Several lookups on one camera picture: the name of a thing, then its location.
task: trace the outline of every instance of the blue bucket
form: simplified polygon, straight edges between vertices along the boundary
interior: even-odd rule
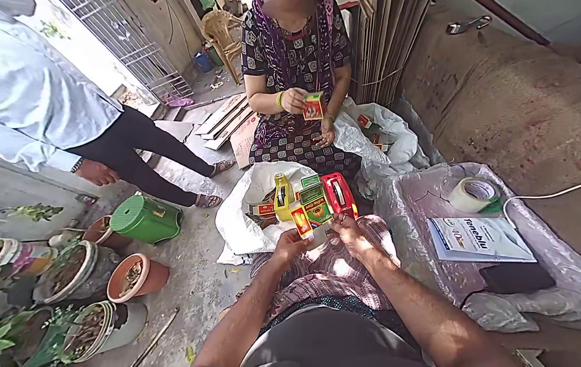
[[[213,66],[211,66],[211,59],[209,59],[209,56],[203,50],[195,54],[193,60],[195,60],[195,63],[197,63],[202,69],[202,72],[209,72],[213,69]]]

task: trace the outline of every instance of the metal hook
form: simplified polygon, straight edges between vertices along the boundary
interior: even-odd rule
[[[480,18],[470,21],[466,25],[461,25],[459,22],[456,21],[453,23],[449,23],[449,25],[447,26],[447,34],[459,35],[472,27],[476,27],[476,29],[481,29],[486,25],[490,24],[490,22],[492,22],[492,17],[489,15],[484,15]]]

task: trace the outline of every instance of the bracelet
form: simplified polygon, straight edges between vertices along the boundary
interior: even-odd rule
[[[283,97],[283,96],[284,96],[284,92],[285,92],[285,91],[280,91],[280,92],[277,94],[277,106],[278,106],[279,108],[281,108],[282,110],[284,110],[284,106],[282,106],[282,105],[281,105],[281,97]]]
[[[75,173],[78,171],[78,169],[80,169],[80,166],[82,165],[82,161],[84,160],[84,158],[80,157],[78,159],[77,162],[75,162],[73,168],[70,169],[70,173]]]

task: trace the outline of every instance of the white cord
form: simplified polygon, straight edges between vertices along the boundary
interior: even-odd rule
[[[552,198],[552,197],[560,196],[560,195],[566,194],[566,193],[568,193],[570,191],[573,191],[573,190],[576,190],[576,189],[580,189],[580,188],[581,188],[581,184],[580,185],[576,185],[576,186],[574,186],[572,188],[568,188],[568,189],[562,190],[559,193],[551,194],[551,195],[544,195],[544,196],[513,196],[513,197],[509,198],[508,200],[506,200],[505,203],[503,203],[503,216],[506,217],[506,219],[508,220],[508,222],[510,223],[510,225],[512,226],[512,228],[517,229],[517,226],[510,219],[510,217],[508,217],[508,213],[506,211],[508,202],[510,202],[512,199],[515,199],[515,198]]]
[[[401,70],[401,68],[399,68],[399,69],[397,69],[397,70],[395,70],[395,71],[393,71],[393,72],[389,73],[388,75],[384,76],[383,78],[381,78],[381,79],[379,79],[379,80],[376,80],[376,82],[370,82],[370,83],[361,84],[361,87],[362,87],[362,86],[370,86],[370,85],[372,85],[372,84],[376,84],[376,83],[381,83],[381,82],[383,82],[385,79],[387,79],[387,78],[390,78],[390,77],[392,76],[392,74],[394,74],[394,73],[396,73],[397,71],[400,71],[400,70]],[[354,78],[351,78],[351,80],[353,80],[355,83],[358,83],[358,82],[356,81],[356,79],[354,79]]]

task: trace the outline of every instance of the plastic chair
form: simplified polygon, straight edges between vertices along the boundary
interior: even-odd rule
[[[211,11],[202,17],[202,35],[215,47],[237,86],[241,81],[232,61],[241,54],[242,44],[240,39],[234,40],[229,30],[242,25],[242,20],[226,11]]]

